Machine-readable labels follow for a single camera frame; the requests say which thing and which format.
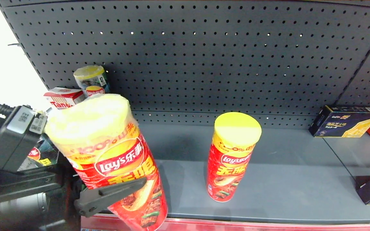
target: potato chip canister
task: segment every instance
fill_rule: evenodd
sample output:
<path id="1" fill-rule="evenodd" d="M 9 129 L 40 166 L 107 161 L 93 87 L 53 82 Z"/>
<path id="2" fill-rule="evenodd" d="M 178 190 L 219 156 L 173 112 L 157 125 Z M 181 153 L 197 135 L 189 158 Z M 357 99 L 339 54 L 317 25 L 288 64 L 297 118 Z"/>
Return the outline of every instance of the potato chip canister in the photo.
<path id="1" fill-rule="evenodd" d="M 107 75 L 103 66 L 88 65 L 74 72 L 75 81 L 86 97 L 109 93 Z"/>
<path id="2" fill-rule="evenodd" d="M 126 98 L 91 96 L 50 117 L 45 132 L 89 189 L 146 177 L 145 186 L 108 209 L 132 231 L 163 224 L 168 206 L 160 174 Z"/>
<path id="3" fill-rule="evenodd" d="M 261 125 L 247 114 L 228 112 L 215 120 L 207 163 L 207 192 L 212 199 L 232 199 L 261 133 Z"/>

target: small snack canister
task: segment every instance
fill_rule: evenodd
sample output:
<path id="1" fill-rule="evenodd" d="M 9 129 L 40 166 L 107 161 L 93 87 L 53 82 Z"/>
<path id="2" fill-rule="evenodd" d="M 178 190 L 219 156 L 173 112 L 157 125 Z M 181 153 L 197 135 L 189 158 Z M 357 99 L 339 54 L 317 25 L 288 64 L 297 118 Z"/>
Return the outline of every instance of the small snack canister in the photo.
<path id="1" fill-rule="evenodd" d="M 78 68 L 74 72 L 74 77 L 86 97 L 109 93 L 107 76 L 103 66 L 89 65 Z"/>
<path id="2" fill-rule="evenodd" d="M 212 199 L 232 199 L 261 133 L 261 125 L 247 114 L 228 112 L 215 120 L 207 164 L 207 191 Z"/>

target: food image on packaging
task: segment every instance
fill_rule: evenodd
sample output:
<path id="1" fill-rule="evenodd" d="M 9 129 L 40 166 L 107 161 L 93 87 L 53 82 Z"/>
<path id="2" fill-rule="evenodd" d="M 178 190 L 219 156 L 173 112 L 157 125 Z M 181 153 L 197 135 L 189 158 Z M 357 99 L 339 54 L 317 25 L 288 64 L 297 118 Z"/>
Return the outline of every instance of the food image on packaging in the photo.
<path id="1" fill-rule="evenodd" d="M 239 184 L 239 177 L 230 177 L 230 178 L 232 178 L 232 181 L 228 184 L 222 185 L 226 187 L 223 187 L 222 190 L 216 193 L 217 197 L 221 199 L 225 199 L 226 197 L 234 193 L 234 191 L 236 190 L 236 187 L 238 187 L 238 184 Z"/>
<path id="2" fill-rule="evenodd" d="M 260 124 L 247 114 L 229 112 L 215 120 L 207 171 L 212 199 L 227 202 L 232 198 L 261 133 Z"/>
<path id="3" fill-rule="evenodd" d="M 215 183 L 215 185 L 218 185 L 218 186 L 225 186 L 229 183 L 231 183 L 232 181 L 234 181 L 236 179 L 236 176 L 220 176 L 220 177 L 217 177 L 213 180 L 213 182 Z"/>
<path id="4" fill-rule="evenodd" d="M 351 129 L 345 131 L 342 137 L 361 137 L 370 128 L 370 119 L 357 123 Z"/>
<path id="5" fill-rule="evenodd" d="M 120 95 L 98 94 L 59 111 L 45 132 L 89 189 L 146 177 L 138 191 L 108 209 L 133 231 L 154 231 L 168 206 L 155 160 Z"/>

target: red cylindrical can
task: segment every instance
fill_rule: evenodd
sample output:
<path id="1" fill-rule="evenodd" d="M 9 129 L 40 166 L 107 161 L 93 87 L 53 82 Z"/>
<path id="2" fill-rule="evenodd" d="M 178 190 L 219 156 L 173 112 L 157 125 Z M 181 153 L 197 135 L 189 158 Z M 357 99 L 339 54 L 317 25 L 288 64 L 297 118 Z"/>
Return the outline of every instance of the red cylindrical can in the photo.
<path id="1" fill-rule="evenodd" d="M 207 191 L 212 199 L 232 199 L 261 132 L 261 125 L 247 114 L 229 112 L 215 120 L 207 164 Z"/>
<path id="2" fill-rule="evenodd" d="M 151 151 L 120 95 L 94 95 L 50 118 L 45 132 L 89 189 L 146 177 L 140 190 L 108 207 L 133 231 L 155 231 L 168 206 Z"/>

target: label sticker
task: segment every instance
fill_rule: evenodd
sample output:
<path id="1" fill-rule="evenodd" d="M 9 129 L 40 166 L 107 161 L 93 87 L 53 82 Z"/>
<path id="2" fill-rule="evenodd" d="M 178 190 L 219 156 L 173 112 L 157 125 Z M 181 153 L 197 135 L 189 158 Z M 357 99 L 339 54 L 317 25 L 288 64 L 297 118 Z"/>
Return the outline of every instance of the label sticker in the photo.
<path id="1" fill-rule="evenodd" d="M 47 123 L 47 116 L 43 114 L 37 114 L 32 121 L 30 132 L 42 134 L 45 124 Z"/>
<path id="2" fill-rule="evenodd" d="M 24 134 L 30 124 L 34 112 L 32 109 L 22 106 L 14 115 L 6 128 L 15 133 Z"/>
<path id="3" fill-rule="evenodd" d="M 103 86 L 107 83 L 107 82 L 105 82 L 104 76 L 102 74 L 98 75 L 98 80 L 100 81 L 101 86 Z"/>

